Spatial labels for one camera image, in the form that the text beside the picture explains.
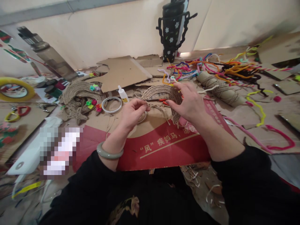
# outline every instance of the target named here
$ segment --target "yellow ring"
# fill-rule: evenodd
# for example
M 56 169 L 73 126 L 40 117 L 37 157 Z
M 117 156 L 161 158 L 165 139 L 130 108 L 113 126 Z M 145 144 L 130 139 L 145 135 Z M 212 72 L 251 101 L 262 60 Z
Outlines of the yellow ring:
M 2 92 L 0 92 L 0 99 L 7 101 L 7 102 L 25 102 L 31 99 L 35 95 L 35 91 L 33 87 L 31 87 L 29 84 L 25 83 L 24 81 L 21 81 L 17 78 L 13 77 L 0 77 L 0 87 L 7 85 L 7 84 L 17 84 L 22 87 L 24 87 L 27 90 L 27 95 L 24 97 L 19 97 L 19 98 L 12 98 L 8 97 Z

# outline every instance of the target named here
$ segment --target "bracelet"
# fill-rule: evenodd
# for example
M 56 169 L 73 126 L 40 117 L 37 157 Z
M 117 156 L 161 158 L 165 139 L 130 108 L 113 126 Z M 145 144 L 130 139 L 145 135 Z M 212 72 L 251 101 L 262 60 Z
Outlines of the bracelet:
M 118 158 L 120 158 L 123 155 L 124 149 L 122 149 L 122 151 L 120 153 L 118 153 L 118 154 L 111 154 L 111 153 L 108 153 L 108 152 L 104 151 L 103 148 L 102 148 L 103 143 L 104 142 L 101 142 L 97 146 L 97 152 L 103 158 L 106 158 L 106 159 L 118 159 Z
M 118 100 L 118 101 L 120 102 L 120 106 L 119 106 L 119 108 L 117 108 L 116 110 L 108 111 L 108 110 L 105 109 L 105 104 L 107 103 L 108 100 L 111 100 L 111 99 L 116 99 L 116 100 Z M 122 107 L 122 101 L 121 101 L 121 99 L 119 99 L 118 97 L 108 97 L 108 98 L 106 98 L 106 99 L 103 100 L 101 106 L 102 106 L 103 111 L 106 112 L 106 113 L 116 113 L 116 112 L 119 111 L 120 108 Z

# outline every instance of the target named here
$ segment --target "glue bottle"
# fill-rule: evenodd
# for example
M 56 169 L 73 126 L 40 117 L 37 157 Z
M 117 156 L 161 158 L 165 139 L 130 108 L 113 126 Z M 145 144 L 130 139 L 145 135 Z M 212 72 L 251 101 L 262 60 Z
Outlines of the glue bottle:
M 129 98 L 128 98 L 126 92 L 124 91 L 123 88 L 121 88 L 120 85 L 118 85 L 118 88 L 119 88 L 118 92 L 120 94 L 121 99 L 123 100 L 124 104 L 127 104 L 129 102 Z

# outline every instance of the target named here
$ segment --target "pink pompom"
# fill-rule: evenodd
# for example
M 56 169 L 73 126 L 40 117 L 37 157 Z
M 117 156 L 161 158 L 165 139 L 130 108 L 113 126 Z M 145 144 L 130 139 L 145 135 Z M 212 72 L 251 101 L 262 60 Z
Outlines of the pink pompom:
M 281 101 L 281 97 L 279 97 L 279 96 L 275 96 L 275 97 L 274 97 L 274 101 L 276 101 L 276 102 L 280 102 L 280 101 Z
M 97 101 L 95 99 L 92 100 L 92 105 L 96 105 Z

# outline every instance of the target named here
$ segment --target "plastic bottle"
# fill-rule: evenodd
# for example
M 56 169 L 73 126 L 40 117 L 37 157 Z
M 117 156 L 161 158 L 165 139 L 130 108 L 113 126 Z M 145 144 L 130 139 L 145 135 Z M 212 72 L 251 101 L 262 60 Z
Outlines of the plastic bottle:
M 31 49 L 45 61 L 60 77 L 67 81 L 72 81 L 78 77 L 78 74 L 72 67 L 61 57 L 61 55 L 43 41 L 43 39 L 36 33 L 31 33 L 26 27 L 18 27 L 20 32 L 18 35 L 31 46 Z
M 124 104 L 127 104 L 129 102 L 129 98 L 128 98 L 126 92 L 124 91 L 123 88 L 121 88 L 120 85 L 118 85 L 118 88 L 119 88 L 118 92 L 120 94 L 122 101 L 124 102 Z

